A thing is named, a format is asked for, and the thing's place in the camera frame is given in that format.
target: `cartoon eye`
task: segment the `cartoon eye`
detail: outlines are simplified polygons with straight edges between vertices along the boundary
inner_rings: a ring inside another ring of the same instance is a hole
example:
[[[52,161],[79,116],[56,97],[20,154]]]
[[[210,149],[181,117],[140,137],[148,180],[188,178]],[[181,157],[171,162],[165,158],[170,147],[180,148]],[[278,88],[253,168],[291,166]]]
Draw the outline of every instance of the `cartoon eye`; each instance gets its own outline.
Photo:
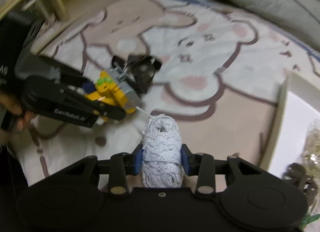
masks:
[[[135,18],[134,20],[132,20],[132,22],[136,22],[137,20],[140,19],[140,16],[138,16],[137,18]]]
[[[186,44],[186,47],[191,47],[195,42],[194,41],[189,41],[187,44]]]

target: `white yarn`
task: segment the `white yarn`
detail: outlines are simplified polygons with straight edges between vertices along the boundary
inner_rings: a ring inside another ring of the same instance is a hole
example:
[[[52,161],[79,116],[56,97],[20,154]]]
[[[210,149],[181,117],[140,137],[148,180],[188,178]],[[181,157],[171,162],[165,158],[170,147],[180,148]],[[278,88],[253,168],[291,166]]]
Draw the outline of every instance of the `white yarn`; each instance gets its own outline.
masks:
[[[143,131],[142,179],[145,187],[181,187],[183,170],[181,166],[182,139],[176,122],[164,114],[150,116]]]

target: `brown dot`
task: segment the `brown dot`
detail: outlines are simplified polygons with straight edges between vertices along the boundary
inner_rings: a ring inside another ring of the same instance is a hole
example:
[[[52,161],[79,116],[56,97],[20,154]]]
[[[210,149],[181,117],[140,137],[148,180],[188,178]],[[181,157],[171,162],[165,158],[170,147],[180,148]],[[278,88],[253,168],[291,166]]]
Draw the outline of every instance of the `brown dot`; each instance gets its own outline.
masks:
[[[95,142],[99,146],[105,146],[107,143],[107,139],[103,136],[98,136],[96,137]]]

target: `white cord roll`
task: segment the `white cord roll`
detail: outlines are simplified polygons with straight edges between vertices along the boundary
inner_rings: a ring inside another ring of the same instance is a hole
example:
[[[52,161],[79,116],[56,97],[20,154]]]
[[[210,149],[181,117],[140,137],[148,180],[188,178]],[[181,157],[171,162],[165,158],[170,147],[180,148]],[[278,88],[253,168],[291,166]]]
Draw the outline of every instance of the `white cord roll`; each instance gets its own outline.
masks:
[[[148,117],[142,139],[143,184],[150,188],[181,187],[184,172],[179,128],[171,117],[164,114]]]

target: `bedsheet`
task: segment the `bedsheet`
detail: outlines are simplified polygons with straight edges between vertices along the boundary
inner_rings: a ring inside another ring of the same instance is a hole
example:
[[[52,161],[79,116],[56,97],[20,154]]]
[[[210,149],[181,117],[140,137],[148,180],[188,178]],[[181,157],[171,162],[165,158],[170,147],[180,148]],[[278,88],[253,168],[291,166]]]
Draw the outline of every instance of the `bedsheet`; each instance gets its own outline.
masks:
[[[157,56],[163,66],[143,109],[172,116],[192,152],[216,159],[237,154],[253,164],[287,73],[295,70],[320,87],[318,52],[253,14],[204,0],[120,0],[67,29],[42,53],[93,80],[113,55]],[[12,143],[31,185],[87,155],[103,160],[133,151],[147,120],[135,112],[87,129],[39,116]],[[130,181],[141,185],[139,177]],[[102,175],[99,188],[107,182]],[[185,183],[193,186],[195,177]],[[217,177],[218,191],[224,188]]]

